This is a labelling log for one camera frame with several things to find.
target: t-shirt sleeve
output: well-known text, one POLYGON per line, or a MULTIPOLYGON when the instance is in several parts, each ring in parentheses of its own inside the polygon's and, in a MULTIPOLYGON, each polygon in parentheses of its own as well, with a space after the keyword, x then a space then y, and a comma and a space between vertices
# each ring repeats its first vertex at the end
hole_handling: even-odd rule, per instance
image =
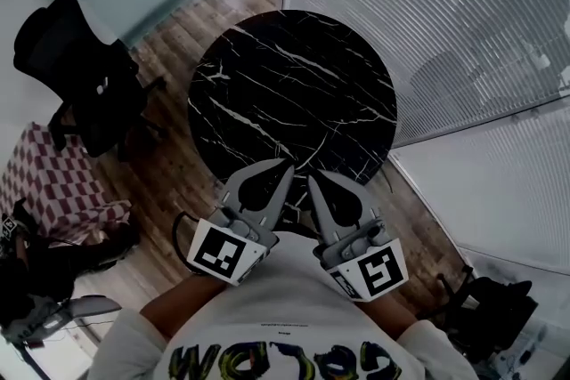
POLYGON ((147 380, 167 348, 162 334, 140 313, 124 309, 102 340, 88 380, 147 380))
POLYGON ((397 342, 423 364, 427 380, 477 380, 468 361, 453 348, 447 335, 430 321, 413 324, 397 342))

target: table top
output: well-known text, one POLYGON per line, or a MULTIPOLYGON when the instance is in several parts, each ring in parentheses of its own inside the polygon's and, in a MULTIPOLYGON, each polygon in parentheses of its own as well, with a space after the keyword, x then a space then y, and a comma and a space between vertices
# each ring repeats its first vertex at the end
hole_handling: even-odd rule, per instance
POLYGON ((312 168, 369 181, 396 128, 392 81, 371 46, 332 18, 296 10, 226 30, 196 68, 188 103, 192 138, 218 179, 292 158, 300 198, 312 168))

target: person's left arm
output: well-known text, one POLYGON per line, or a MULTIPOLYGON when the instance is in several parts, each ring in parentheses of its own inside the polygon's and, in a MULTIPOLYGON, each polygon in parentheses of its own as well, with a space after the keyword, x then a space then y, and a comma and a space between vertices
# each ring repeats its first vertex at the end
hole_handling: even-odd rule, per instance
POLYGON ((125 309, 102 340, 89 380, 152 378, 168 341, 226 283, 192 275, 145 305, 140 313, 125 309))

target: horizontal blind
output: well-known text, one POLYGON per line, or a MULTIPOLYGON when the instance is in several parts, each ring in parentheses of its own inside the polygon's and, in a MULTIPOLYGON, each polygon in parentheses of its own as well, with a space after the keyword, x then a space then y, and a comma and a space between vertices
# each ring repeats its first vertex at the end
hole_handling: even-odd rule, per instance
POLYGON ((545 101, 570 83, 570 0, 284 0, 378 52, 398 100, 395 145, 545 101))
POLYGON ((460 246, 570 274, 570 98, 393 150, 460 246))

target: tag on chair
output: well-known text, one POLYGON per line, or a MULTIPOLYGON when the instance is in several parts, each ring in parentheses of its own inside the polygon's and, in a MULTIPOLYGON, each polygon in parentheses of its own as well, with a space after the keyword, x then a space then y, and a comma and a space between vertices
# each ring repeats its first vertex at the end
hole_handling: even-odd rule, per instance
POLYGON ((200 219, 187 261, 234 286, 238 286, 253 268, 269 255, 266 247, 200 219))
POLYGON ((327 271, 353 301, 368 302, 408 280, 400 239, 394 239, 327 271))

